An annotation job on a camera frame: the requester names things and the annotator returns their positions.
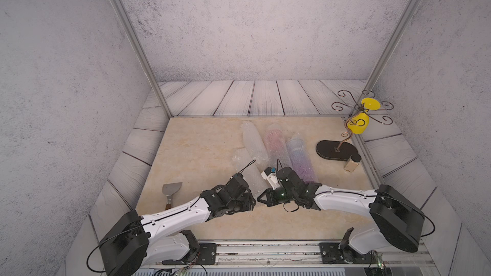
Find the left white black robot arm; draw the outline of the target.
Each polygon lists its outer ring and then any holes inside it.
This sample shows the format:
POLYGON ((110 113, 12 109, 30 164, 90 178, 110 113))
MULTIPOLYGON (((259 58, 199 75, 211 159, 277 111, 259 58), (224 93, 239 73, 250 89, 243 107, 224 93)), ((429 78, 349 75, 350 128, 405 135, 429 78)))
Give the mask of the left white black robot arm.
POLYGON ((132 275, 158 261, 193 261, 199 243, 189 226, 224 215, 249 212, 256 199, 240 173, 225 185, 204 190, 189 202, 163 212, 140 216, 125 213, 98 244, 106 275, 132 275))

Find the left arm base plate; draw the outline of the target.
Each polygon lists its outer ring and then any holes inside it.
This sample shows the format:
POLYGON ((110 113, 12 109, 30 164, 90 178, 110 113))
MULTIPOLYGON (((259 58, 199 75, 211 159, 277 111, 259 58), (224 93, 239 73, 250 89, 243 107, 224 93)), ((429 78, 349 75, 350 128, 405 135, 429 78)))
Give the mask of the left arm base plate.
POLYGON ((215 265, 217 256, 217 244, 215 243, 200 243, 195 259, 198 265, 215 265))

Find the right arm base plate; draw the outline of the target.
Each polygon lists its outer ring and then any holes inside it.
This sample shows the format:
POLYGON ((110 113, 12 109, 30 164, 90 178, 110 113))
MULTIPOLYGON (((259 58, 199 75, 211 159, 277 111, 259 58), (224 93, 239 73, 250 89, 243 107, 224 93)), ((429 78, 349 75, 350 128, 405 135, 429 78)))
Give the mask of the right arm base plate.
POLYGON ((324 242, 319 244, 322 263, 335 264, 359 264, 370 265, 375 263, 373 254, 358 254, 350 247, 342 249, 340 243, 324 242))

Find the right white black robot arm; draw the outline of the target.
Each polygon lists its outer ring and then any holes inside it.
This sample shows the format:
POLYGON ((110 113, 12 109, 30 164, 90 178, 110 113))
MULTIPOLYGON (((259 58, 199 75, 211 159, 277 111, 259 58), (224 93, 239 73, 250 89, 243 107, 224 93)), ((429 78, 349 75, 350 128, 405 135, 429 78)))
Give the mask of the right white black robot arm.
POLYGON ((389 246, 409 253, 419 249, 425 215, 389 185, 376 190, 338 189, 306 183, 290 167, 268 167, 261 177, 270 188, 259 195, 258 201, 268 207, 294 202, 305 209, 337 210, 371 218, 368 225, 346 231, 339 248, 347 254, 368 254, 389 246))

